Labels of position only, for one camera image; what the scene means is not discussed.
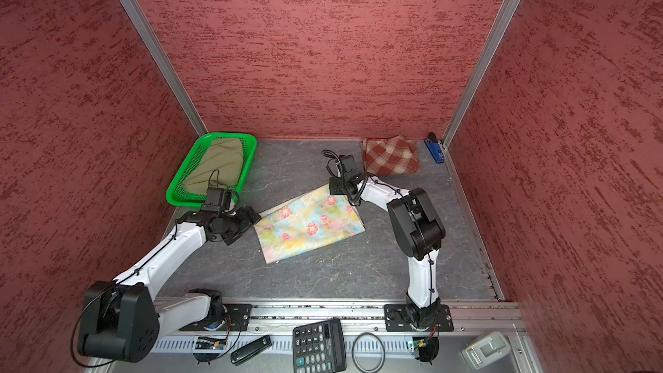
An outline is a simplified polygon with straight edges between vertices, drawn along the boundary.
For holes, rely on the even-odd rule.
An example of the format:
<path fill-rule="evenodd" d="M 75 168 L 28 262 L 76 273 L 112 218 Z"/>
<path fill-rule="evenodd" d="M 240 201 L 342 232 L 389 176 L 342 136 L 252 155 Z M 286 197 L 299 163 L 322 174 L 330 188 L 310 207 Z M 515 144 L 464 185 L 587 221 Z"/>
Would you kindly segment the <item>floral pastel skirt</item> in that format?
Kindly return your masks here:
<path fill-rule="evenodd" d="M 357 209 L 327 185 L 260 213 L 255 224 L 267 264 L 296 257 L 365 232 Z"/>

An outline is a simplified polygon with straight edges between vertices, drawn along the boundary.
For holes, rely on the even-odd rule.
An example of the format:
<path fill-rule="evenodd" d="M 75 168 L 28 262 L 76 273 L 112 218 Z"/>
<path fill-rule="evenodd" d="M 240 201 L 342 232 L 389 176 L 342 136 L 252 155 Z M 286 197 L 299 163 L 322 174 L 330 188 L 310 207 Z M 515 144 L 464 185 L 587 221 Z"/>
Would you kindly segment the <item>red plaid skirt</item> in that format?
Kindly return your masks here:
<path fill-rule="evenodd" d="M 376 176 L 410 175 L 421 171 L 414 142 L 404 136 L 365 139 L 361 144 L 364 171 Z"/>

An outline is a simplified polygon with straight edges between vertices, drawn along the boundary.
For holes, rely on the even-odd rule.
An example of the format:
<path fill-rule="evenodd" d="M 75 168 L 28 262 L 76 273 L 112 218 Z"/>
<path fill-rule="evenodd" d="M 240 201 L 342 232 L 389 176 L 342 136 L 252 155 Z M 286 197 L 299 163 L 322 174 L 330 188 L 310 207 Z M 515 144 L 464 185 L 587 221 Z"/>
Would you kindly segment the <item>green plastic basket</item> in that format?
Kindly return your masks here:
<path fill-rule="evenodd" d="M 195 169 L 202 164 L 204 156 L 209 152 L 214 143 L 232 139 L 240 142 L 242 167 L 238 176 L 238 182 L 235 185 L 226 184 L 226 186 L 237 193 L 242 193 L 257 151 L 256 138 L 250 134 L 242 133 L 209 133 L 199 137 L 194 143 L 179 170 L 176 172 L 174 179 L 171 181 L 166 194 L 167 201 L 171 205 L 175 205 L 176 207 L 199 208 L 203 204 L 205 201 L 205 194 L 195 193 L 193 190 L 186 189 L 185 180 L 191 177 Z"/>

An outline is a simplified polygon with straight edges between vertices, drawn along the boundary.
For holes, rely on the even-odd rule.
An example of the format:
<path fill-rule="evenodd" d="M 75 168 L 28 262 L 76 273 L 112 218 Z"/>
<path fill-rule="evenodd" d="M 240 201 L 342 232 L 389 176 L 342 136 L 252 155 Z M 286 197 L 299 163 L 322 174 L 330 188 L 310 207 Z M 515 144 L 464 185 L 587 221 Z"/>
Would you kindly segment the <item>olive green skirt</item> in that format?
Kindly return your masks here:
<path fill-rule="evenodd" d="M 238 138 L 219 138 L 202 156 L 199 165 L 184 179 L 183 189 L 206 195 L 207 188 L 229 188 L 238 184 L 243 170 L 243 145 Z"/>

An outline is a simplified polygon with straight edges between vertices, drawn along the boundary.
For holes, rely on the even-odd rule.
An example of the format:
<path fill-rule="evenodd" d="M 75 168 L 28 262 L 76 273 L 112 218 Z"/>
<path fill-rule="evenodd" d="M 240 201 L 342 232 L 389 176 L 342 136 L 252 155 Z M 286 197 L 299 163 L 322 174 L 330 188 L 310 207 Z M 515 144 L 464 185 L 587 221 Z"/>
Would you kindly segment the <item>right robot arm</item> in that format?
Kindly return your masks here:
<path fill-rule="evenodd" d="M 397 188 L 375 176 L 347 177 L 338 171 L 331 173 L 330 194 L 344 195 L 355 207 L 369 202 L 387 212 L 409 266 L 405 320 L 420 331 L 433 326 L 441 306 L 436 266 L 445 228 L 426 191 Z"/>

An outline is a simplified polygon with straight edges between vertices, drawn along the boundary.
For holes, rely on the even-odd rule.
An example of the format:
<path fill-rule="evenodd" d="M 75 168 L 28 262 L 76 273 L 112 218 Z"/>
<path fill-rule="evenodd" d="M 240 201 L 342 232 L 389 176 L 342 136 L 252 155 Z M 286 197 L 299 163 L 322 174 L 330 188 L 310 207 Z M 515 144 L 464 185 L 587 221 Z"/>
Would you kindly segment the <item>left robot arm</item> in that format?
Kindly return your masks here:
<path fill-rule="evenodd" d="M 96 281 L 70 338 L 71 359 L 96 357 L 101 366 L 137 363 L 157 341 L 195 324 L 207 330 L 243 333 L 248 317 L 228 309 L 219 291 L 196 288 L 180 298 L 159 299 L 166 281 L 205 243 L 231 245 L 260 221 L 252 207 L 235 211 L 203 207 L 180 217 L 153 250 L 111 281 Z"/>

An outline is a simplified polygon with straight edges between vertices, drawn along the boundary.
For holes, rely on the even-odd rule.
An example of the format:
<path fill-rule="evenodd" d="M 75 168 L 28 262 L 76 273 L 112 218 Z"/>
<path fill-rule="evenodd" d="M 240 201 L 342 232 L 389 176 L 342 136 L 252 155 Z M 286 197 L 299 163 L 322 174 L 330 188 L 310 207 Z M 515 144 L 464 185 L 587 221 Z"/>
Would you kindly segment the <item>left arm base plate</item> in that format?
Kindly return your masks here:
<path fill-rule="evenodd" d="M 180 328 L 181 332 L 244 332 L 248 328 L 252 305 L 221 304 L 212 306 L 205 318 Z"/>

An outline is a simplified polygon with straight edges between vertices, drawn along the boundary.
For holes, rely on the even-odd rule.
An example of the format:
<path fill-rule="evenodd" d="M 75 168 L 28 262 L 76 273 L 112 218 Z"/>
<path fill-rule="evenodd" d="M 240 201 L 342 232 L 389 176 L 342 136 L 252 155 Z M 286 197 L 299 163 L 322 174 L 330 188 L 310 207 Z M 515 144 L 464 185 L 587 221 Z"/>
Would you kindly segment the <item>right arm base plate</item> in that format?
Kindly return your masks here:
<path fill-rule="evenodd" d="M 454 331 L 450 307 L 439 303 L 417 309 L 414 305 L 388 304 L 384 308 L 385 326 L 388 332 L 430 333 Z"/>

